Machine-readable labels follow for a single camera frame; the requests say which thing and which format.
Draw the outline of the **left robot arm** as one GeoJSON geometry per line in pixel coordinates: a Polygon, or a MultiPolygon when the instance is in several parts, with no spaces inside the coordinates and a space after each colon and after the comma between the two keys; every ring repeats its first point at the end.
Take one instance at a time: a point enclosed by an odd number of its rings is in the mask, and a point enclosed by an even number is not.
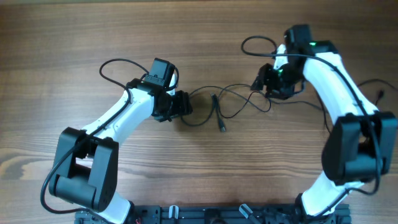
{"type": "Polygon", "coordinates": [[[159,122],[192,112],[188,93],[178,91],[178,68],[155,58],[143,76],[121,85],[121,98],[83,129],[66,128],[60,135],[53,166],[40,191],[41,205],[54,197],[78,205],[83,213],[105,223],[141,223],[135,205],[117,191],[119,147],[148,117],[159,122]]]}

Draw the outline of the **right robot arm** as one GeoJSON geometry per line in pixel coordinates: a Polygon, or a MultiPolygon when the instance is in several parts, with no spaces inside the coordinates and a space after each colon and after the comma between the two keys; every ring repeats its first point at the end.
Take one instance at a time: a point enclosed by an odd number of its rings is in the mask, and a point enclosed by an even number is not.
{"type": "Polygon", "coordinates": [[[316,90],[333,128],[322,152],[322,173],[299,197],[306,218],[334,212],[351,192],[363,193],[389,172],[396,140],[397,118],[379,111],[359,90],[342,58],[329,40],[314,40],[308,25],[294,25],[284,43],[270,53],[251,90],[264,90],[268,98],[286,100],[297,94],[296,84],[310,83],[316,90]]]}

